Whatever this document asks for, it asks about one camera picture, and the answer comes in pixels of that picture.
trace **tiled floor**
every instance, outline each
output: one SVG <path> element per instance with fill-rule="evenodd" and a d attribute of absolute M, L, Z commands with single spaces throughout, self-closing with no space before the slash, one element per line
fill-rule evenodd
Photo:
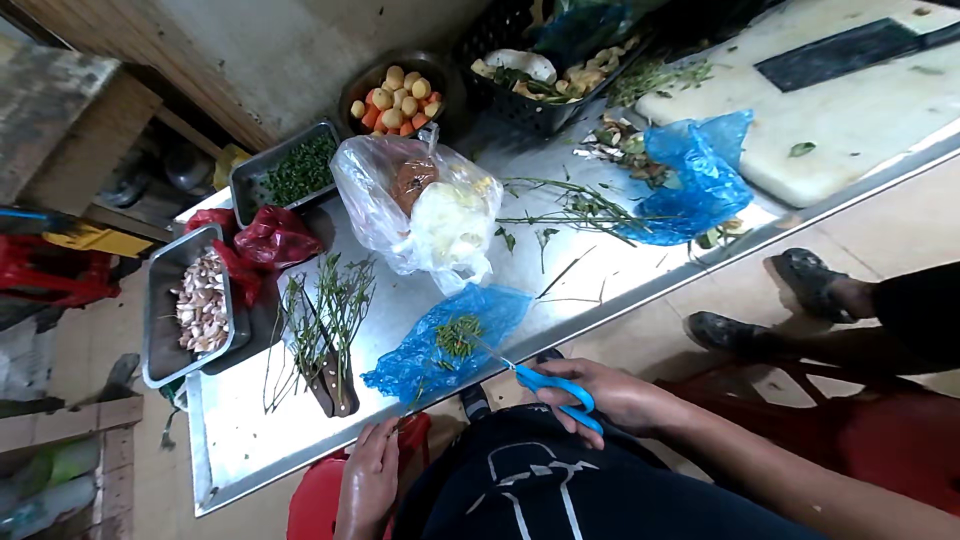
<path fill-rule="evenodd" d="M 791 299 L 771 278 L 764 259 L 788 247 L 812 249 L 836 269 L 864 280 L 879 280 L 960 258 L 960 159 L 942 164 L 825 222 L 691 283 L 562 346 L 568 356 L 585 356 L 624 368 L 647 380 L 676 378 L 722 361 L 693 344 L 682 320 L 700 309 L 790 331 L 814 328 L 793 316 Z M 120 298 L 85 311 L 71 310 L 58 328 L 52 394 L 68 401 L 93 393 L 112 362 L 139 351 L 144 284 L 141 271 L 127 278 Z M 960 395 L 960 371 L 922 378 L 939 391 Z M 484 384 L 495 406 L 529 401 L 532 396 L 504 374 Z M 280 538 L 286 507 L 302 473 L 278 481 L 237 503 L 196 520 L 192 512 L 190 455 L 186 418 L 174 422 L 179 443 L 159 449 L 168 404 L 142 383 L 144 419 L 135 428 L 135 537 L 142 540 L 201 538 Z M 438 444 L 464 421 L 459 400 L 433 407 Z"/>

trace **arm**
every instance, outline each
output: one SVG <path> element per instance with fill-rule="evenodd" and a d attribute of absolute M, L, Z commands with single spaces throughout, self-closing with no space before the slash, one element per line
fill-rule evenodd
<path fill-rule="evenodd" d="M 623 429 L 683 450 L 705 469 L 736 481 L 756 501 L 830 538 L 960 538 L 960 519 L 829 471 L 653 384 L 582 358 L 553 360 L 539 369 L 576 380 L 593 395 L 597 409 Z M 603 448 L 595 431 L 556 408 L 571 404 L 569 394 L 544 388 L 537 396 L 554 406 L 568 431 Z"/>

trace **red plastic stool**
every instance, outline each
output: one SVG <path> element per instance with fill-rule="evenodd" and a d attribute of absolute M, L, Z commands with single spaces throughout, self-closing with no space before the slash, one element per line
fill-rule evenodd
<path fill-rule="evenodd" d="M 420 412 L 408 416 L 400 421 L 397 430 L 399 435 L 396 444 L 400 448 L 398 472 L 403 472 L 417 450 L 422 452 L 425 469 L 430 464 L 430 449 L 426 437 L 430 431 L 430 415 Z M 317 461 L 303 475 L 297 491 L 290 499 L 287 540 L 333 538 L 337 505 L 340 503 L 340 483 L 344 477 L 346 464 L 347 454 L 341 450 Z M 384 538 L 391 538 L 391 527 L 387 527 Z"/>
<path fill-rule="evenodd" d="M 0 294 L 64 307 L 114 298 L 120 287 L 109 284 L 111 258 L 38 236 L 0 234 Z"/>
<path fill-rule="evenodd" d="M 721 366 L 657 385 L 810 461 L 960 516 L 960 400 L 897 377 L 763 363 L 785 371 L 816 406 L 770 404 L 749 384 L 732 382 L 756 364 Z M 807 375 L 865 387 L 853 396 L 828 398 Z"/>

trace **person's left hand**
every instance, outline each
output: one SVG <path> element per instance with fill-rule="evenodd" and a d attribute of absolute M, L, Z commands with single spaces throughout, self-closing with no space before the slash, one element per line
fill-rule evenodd
<path fill-rule="evenodd" d="M 396 499 L 396 466 L 400 450 L 394 428 L 399 418 L 367 424 L 344 467 L 337 508 L 336 540 L 382 538 Z"/>

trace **red plastic bag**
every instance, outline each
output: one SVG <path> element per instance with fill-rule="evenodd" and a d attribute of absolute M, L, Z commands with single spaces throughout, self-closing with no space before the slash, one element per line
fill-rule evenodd
<path fill-rule="evenodd" d="M 183 233 L 187 234 L 207 223 L 219 223 L 224 230 L 224 238 L 230 238 L 237 232 L 237 218 L 233 209 L 206 209 L 197 210 L 186 222 Z"/>
<path fill-rule="evenodd" d="M 303 222 L 288 209 L 262 207 L 250 225 L 233 238 L 242 258 L 283 269 L 299 264 L 323 250 Z"/>
<path fill-rule="evenodd" d="M 231 288 L 234 285 L 239 287 L 243 291 L 244 304 L 253 307 L 253 302 L 260 294 L 260 285 L 263 284 L 263 279 L 257 273 L 257 263 L 240 258 L 223 240 L 213 240 L 213 249 L 227 268 Z"/>

